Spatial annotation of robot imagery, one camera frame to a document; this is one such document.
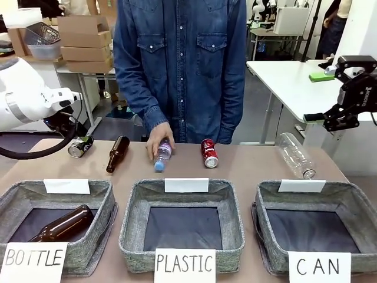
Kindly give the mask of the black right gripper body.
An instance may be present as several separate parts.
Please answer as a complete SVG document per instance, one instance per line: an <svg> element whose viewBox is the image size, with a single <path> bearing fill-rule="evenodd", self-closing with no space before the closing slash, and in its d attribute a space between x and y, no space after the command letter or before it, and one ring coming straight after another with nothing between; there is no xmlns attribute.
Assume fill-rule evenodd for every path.
<svg viewBox="0 0 377 283"><path fill-rule="evenodd" d="M339 90L338 104L348 114L376 113L376 75L360 73L350 78L347 75Z"/></svg>

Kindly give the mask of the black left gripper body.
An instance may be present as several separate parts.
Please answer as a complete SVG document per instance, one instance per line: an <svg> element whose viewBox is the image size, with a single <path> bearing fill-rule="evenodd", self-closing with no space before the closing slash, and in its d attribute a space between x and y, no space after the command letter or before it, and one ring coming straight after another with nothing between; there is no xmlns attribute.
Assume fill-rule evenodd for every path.
<svg viewBox="0 0 377 283"><path fill-rule="evenodd" d="M63 108L50 117L44 118L45 125L63 137L76 137L78 120L71 106Z"/></svg>

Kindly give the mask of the person's right hand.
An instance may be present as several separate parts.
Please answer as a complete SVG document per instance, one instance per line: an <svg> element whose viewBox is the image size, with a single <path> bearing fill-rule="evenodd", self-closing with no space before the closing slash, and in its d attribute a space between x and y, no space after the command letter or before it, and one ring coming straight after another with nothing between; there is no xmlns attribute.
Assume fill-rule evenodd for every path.
<svg viewBox="0 0 377 283"><path fill-rule="evenodd" d="M146 149L150 160L153 160L158 152L158 147L162 140L167 139L172 149L175 149L173 132L168 122L163 122L155 126L150 132L149 139L146 143Z"/></svg>

